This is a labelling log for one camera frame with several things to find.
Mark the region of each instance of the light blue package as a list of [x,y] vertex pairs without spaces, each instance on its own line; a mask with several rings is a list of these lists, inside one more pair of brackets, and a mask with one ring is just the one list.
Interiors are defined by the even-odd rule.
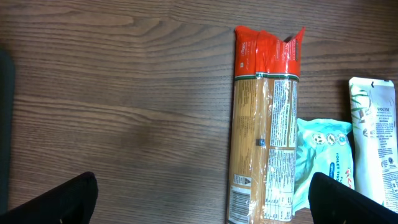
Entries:
[[333,119],[297,120],[296,172],[293,214],[310,208],[308,190],[316,172],[354,189],[353,156],[347,139],[351,123]]

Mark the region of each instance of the pasta package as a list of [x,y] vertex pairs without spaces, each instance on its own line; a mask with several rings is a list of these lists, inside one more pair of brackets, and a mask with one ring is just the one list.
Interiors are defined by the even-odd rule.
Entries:
[[236,28],[227,223],[292,220],[303,35]]

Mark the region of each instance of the product label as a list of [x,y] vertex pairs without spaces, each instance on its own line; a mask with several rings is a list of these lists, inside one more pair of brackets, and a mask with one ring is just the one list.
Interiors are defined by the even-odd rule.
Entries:
[[294,150],[269,150],[264,218],[291,221],[295,159]]
[[251,187],[251,178],[235,174],[234,175],[234,184],[239,184],[239,185],[243,185],[243,186],[246,186],[246,187]]
[[293,82],[292,116],[290,118],[289,147],[296,147],[297,139],[297,82]]
[[[344,153],[344,151],[342,150],[340,150],[340,152],[336,152],[335,156],[336,170],[335,170],[335,163],[332,162],[330,164],[329,177],[353,189],[354,188],[353,172],[351,171],[352,164],[349,164],[348,162],[349,159],[347,157],[351,157],[351,153],[347,155],[347,153]],[[332,171],[331,170],[332,165],[333,165],[333,174],[330,175],[330,172]]]
[[287,147],[290,113],[289,80],[274,81],[274,97],[272,105],[271,146]]
[[376,107],[376,133],[367,133],[369,135],[376,134],[379,140],[379,158],[382,165],[382,178],[384,191],[386,193],[386,201],[384,206],[398,212],[398,167],[396,160],[396,142],[395,142],[395,114],[394,108],[386,106]]

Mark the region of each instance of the wood grain surface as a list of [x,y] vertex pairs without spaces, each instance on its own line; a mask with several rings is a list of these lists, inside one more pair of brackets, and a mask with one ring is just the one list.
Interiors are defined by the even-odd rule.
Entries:
[[92,223],[224,223],[234,28],[305,26],[298,116],[349,121],[351,77],[398,82],[397,17],[393,0],[2,0],[9,207],[90,170]]

